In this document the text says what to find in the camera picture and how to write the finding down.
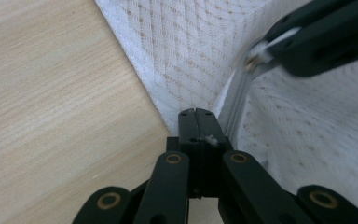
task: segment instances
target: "wooden floor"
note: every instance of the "wooden floor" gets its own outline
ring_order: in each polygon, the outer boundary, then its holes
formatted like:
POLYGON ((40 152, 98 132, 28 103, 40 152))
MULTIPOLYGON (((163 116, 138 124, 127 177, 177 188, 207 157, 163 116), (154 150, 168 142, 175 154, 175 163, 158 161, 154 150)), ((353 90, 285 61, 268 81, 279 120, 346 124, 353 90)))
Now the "wooden floor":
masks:
MULTIPOLYGON (((0 0, 0 223, 71 223, 150 177, 168 135, 93 1, 0 0)), ((189 222, 222 223, 216 200, 189 222)))

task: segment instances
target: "white fabric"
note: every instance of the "white fabric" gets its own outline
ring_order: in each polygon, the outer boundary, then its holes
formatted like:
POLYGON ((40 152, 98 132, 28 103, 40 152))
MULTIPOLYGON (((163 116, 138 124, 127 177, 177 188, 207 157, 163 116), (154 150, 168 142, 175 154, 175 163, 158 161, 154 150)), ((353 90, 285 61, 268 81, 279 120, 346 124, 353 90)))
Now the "white fabric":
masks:
MULTIPOLYGON (((177 114, 219 114, 244 48, 307 1, 96 0, 172 132, 177 114)), ((358 62, 311 79, 277 68, 255 80, 237 148, 291 192, 308 184, 358 205, 358 62)))

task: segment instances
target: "light wood surface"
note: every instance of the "light wood surface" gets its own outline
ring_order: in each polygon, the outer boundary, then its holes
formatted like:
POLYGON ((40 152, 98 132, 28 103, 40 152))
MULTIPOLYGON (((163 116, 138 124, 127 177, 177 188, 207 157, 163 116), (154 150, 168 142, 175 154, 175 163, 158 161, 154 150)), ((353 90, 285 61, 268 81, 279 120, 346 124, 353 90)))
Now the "light wood surface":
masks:
MULTIPOLYGON (((0 223, 71 223, 150 177, 168 135, 93 1, 0 0, 0 223)), ((192 202, 190 223, 216 209, 192 202)))

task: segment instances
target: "wood grain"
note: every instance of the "wood grain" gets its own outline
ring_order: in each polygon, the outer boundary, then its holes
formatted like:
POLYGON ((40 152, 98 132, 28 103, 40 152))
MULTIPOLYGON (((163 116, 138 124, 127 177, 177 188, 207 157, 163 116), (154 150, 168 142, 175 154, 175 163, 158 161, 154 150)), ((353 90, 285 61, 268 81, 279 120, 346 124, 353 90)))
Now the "wood grain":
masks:
MULTIPOLYGON (((150 177, 168 135, 93 1, 0 0, 0 223, 71 223, 150 177)), ((190 222, 221 222, 211 207, 190 222)))

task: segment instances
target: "brass screw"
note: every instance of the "brass screw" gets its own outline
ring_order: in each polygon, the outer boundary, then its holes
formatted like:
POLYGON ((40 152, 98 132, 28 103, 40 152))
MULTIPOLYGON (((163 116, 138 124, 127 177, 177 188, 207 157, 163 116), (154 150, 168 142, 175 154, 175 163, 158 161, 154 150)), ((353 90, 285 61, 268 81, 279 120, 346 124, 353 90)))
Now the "brass screw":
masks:
POLYGON ((98 199, 97 205, 100 209, 107 210, 118 206, 120 202, 121 196, 118 193, 108 192, 98 199))
POLYGON ((168 155, 167 157, 165 157, 165 161, 170 164, 177 164, 177 163, 181 162, 181 160, 182 160, 182 157, 177 154, 171 154, 171 155, 168 155))
POLYGON ((234 153, 230 156, 231 160, 236 163, 245 163, 248 161, 248 158, 240 153, 234 153))
POLYGON ((338 207, 337 199, 325 191, 317 189, 312 191, 310 193, 310 199, 323 208, 334 209, 338 207))

